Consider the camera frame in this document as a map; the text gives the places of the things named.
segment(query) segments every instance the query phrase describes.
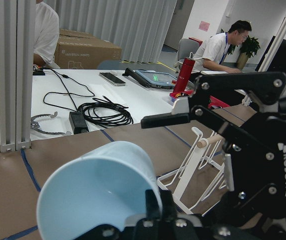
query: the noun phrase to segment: plant pot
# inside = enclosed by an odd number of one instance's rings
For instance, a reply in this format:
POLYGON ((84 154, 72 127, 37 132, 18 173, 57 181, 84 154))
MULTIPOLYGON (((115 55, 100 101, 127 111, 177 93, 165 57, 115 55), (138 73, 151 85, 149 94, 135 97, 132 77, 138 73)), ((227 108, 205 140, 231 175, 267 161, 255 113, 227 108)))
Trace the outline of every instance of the plant pot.
POLYGON ((246 55, 246 53, 241 53, 239 56, 238 56, 238 59, 237 59, 237 62, 236 62, 236 67, 238 69, 243 69, 247 60, 248 60, 248 56, 246 55))

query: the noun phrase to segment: doorway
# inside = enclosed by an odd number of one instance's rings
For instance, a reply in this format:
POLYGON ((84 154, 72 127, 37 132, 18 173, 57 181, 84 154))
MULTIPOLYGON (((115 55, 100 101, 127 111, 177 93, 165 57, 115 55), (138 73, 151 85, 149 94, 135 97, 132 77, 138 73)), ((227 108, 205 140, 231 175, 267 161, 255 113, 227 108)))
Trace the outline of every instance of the doorway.
POLYGON ((172 21, 169 25, 164 44, 178 50, 178 43, 182 39, 194 0, 177 0, 172 21))

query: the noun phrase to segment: screw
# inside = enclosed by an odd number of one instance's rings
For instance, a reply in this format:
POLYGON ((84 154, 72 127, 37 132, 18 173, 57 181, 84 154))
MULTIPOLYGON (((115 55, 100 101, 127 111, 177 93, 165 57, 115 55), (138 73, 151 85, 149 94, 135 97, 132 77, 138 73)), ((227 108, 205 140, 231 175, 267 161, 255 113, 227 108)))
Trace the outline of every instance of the screw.
POLYGON ((274 186, 270 186, 268 188, 268 192, 269 192, 269 194, 274 195, 277 192, 277 189, 274 186))
POLYGON ((195 115, 196 116, 202 116, 203 115, 203 111, 202 111, 202 109, 196 109, 196 111, 195 111, 195 115))
POLYGON ((230 236, 230 235, 231 235, 231 232, 230 232, 230 230, 228 230, 227 227, 222 226, 222 227, 220 227, 220 228, 218 229, 218 234, 221 235, 221 236, 226 237, 226 236, 230 236))
POLYGON ((154 226, 153 221, 144 221, 143 226, 146 228, 154 226))
POLYGON ((243 191, 240 192, 240 193, 238 194, 238 198, 244 200, 244 199, 246 198, 246 193, 243 192, 243 191))
POLYGON ((175 224, 176 224, 177 227, 181 227, 181 228, 187 226, 187 223, 186 223, 186 221, 184 219, 177 219, 175 221, 175 224))
POLYGON ((273 85, 274 85, 274 87, 279 88, 280 86, 282 86, 282 81, 280 79, 276 79, 276 80, 274 80, 273 85))
POLYGON ((112 235, 114 235, 115 229, 114 228, 110 228, 110 229, 105 229, 103 230, 103 237, 107 238, 107 237, 111 237, 112 235))
POLYGON ((232 145, 232 148, 234 149, 235 152, 239 152, 242 150, 239 146, 237 146, 235 144, 232 145))
POLYGON ((209 89, 209 84, 208 84, 208 82, 202 83, 201 87, 202 87, 203 90, 208 90, 208 89, 209 89))
POLYGON ((274 159, 274 154, 271 153, 271 152, 268 152, 266 155, 265 155, 266 159, 267 160, 273 160, 274 159))

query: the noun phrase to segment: white plastic cup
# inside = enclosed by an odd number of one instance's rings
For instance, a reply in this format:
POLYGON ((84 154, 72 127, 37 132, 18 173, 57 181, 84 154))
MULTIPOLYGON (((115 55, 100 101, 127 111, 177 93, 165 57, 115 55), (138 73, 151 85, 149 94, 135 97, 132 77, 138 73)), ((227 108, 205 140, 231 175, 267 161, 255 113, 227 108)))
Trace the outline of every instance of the white plastic cup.
POLYGON ((101 224, 120 231, 125 219, 146 213, 152 189, 162 209, 151 159, 139 146, 115 141, 57 169, 37 202, 43 240, 72 240, 101 224))

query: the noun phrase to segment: man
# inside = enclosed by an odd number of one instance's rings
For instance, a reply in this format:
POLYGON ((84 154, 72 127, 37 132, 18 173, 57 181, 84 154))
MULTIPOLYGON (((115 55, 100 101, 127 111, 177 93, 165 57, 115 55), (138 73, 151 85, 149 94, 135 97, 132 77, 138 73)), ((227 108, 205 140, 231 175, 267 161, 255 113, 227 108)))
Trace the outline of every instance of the man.
POLYGON ((239 20, 231 26, 228 32, 216 34, 204 41, 193 56, 194 68, 200 71, 206 68, 230 74, 240 73, 239 69, 223 66, 221 63, 227 55, 229 46, 243 43, 247 39, 249 31, 252 31, 250 23, 239 20))
POLYGON ((36 0, 34 64, 44 66, 54 63, 54 53, 59 37, 59 17, 43 0, 36 0))

